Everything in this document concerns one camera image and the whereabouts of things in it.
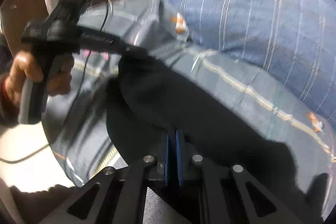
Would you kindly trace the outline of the person's left hand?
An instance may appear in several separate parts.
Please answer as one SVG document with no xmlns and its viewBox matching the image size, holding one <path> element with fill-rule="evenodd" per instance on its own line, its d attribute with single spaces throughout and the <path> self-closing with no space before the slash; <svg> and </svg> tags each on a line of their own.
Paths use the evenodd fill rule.
<svg viewBox="0 0 336 224">
<path fill-rule="evenodd" d="M 71 69 L 73 66 L 74 58 L 71 55 L 66 55 L 65 60 L 61 62 L 60 71 L 47 81 L 49 95 L 57 96 L 70 92 Z M 23 84 L 26 79 L 33 83 L 41 83 L 44 76 L 36 58 L 29 52 L 20 51 L 14 57 L 9 74 L 1 83 L 1 96 L 7 105 L 15 109 L 19 108 Z"/>
</svg>

